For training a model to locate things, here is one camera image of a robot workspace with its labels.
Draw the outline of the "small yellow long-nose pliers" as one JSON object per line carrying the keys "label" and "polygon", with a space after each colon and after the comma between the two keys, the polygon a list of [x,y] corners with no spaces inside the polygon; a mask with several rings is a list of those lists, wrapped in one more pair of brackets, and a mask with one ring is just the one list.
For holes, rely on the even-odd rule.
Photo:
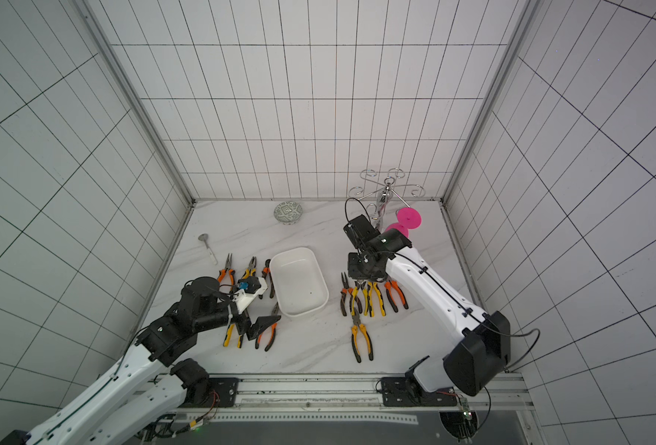
{"label": "small yellow long-nose pliers", "polygon": [[357,282],[354,287],[352,287],[350,294],[350,311],[351,314],[362,313],[363,304],[360,298],[360,282]]}

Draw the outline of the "yellow black combination pliers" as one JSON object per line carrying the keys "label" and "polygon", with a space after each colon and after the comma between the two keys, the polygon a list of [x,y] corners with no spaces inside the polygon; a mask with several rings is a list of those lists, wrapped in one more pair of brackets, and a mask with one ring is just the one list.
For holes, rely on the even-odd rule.
{"label": "yellow black combination pliers", "polygon": [[378,283],[374,281],[369,281],[365,285],[363,294],[366,302],[366,310],[365,310],[366,315],[369,315],[370,317],[375,317],[375,312],[380,313],[382,316],[385,316],[387,314],[385,312],[385,302],[383,299],[383,295],[378,286]]}

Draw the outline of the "orange needle-nose pliers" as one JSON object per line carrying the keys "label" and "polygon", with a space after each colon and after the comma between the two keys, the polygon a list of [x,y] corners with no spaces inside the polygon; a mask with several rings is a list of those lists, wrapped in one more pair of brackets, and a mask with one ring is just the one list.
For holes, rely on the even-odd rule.
{"label": "orange needle-nose pliers", "polygon": [[224,267],[220,270],[218,282],[226,286],[233,286],[235,284],[235,270],[233,265],[233,254],[228,253]]}

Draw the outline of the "white plastic storage box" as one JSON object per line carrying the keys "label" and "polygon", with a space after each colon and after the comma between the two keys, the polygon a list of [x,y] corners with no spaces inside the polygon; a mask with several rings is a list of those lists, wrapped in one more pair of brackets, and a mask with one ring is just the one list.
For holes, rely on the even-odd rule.
{"label": "white plastic storage box", "polygon": [[284,315],[302,317],[326,306],[329,289],[309,248],[293,248],[275,255],[270,269],[279,309]]}

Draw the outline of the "orange long-nose pliers front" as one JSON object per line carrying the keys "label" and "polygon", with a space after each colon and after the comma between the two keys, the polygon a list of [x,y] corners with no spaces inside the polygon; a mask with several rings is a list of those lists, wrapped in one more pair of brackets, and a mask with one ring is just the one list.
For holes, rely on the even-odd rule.
{"label": "orange long-nose pliers front", "polygon": [[[278,321],[281,319],[280,307],[278,302],[276,302],[276,304],[274,304],[274,307],[272,308],[272,316],[277,317],[277,322],[275,322],[269,329],[267,329],[267,332],[269,333],[269,341],[266,347],[264,348],[265,352],[268,352],[272,348],[272,346],[274,346],[274,341],[276,337],[276,328],[278,325]],[[258,338],[255,340],[256,350],[258,350],[259,347],[261,346],[261,339],[262,339],[262,334],[259,334]]]}

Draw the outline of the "black orange long-nose pliers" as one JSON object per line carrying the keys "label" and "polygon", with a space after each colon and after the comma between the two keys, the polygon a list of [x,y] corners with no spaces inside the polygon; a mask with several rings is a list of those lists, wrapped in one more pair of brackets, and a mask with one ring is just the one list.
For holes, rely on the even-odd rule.
{"label": "black orange long-nose pliers", "polygon": [[346,301],[348,299],[348,296],[352,292],[352,287],[349,285],[348,282],[348,275],[346,273],[341,274],[341,282],[342,282],[342,290],[341,290],[341,298],[340,298],[340,310],[343,316],[348,315],[348,310],[346,307]]}

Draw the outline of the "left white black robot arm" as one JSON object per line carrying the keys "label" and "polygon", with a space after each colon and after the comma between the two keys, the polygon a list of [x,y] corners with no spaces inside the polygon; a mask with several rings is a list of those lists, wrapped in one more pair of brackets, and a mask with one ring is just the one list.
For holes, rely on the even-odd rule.
{"label": "left white black robot arm", "polygon": [[224,287],[209,276],[185,283],[181,298],[143,328],[120,360],[81,395],[31,431],[14,430],[4,444],[122,444],[183,404],[218,404],[208,372],[185,358],[202,332],[236,326],[256,339],[279,316],[251,319],[246,310],[268,289],[250,276]]}

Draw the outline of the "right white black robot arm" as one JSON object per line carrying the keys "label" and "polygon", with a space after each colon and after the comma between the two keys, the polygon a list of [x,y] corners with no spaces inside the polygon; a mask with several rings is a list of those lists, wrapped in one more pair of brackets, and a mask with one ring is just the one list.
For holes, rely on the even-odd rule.
{"label": "right white black robot arm", "polygon": [[424,392],[454,388],[476,396],[511,359],[511,325],[498,311],[487,313],[467,300],[428,264],[396,229],[380,233],[357,222],[344,226],[355,248],[348,254],[348,275],[356,280],[393,278],[441,325],[442,352],[426,356],[406,373]]}

